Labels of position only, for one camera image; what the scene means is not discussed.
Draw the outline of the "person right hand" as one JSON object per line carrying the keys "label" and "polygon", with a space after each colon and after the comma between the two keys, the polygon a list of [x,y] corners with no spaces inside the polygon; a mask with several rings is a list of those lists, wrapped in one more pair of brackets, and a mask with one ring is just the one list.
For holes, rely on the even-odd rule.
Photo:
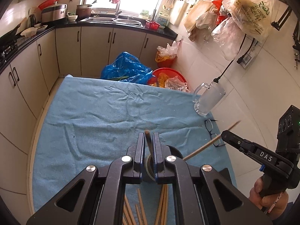
{"label": "person right hand", "polygon": [[262,177],[259,177],[252,189],[250,190],[249,194],[249,200],[257,206],[259,209],[262,209],[262,207],[270,208],[271,205],[276,201],[278,196],[280,196],[280,199],[277,201],[276,205],[274,208],[271,210],[269,217],[271,220],[275,220],[278,217],[280,217],[283,212],[285,211],[288,200],[289,200],[289,195],[285,191],[284,193],[278,193],[278,194],[272,194],[270,196],[264,196],[263,198],[259,195],[263,188],[263,180]]}

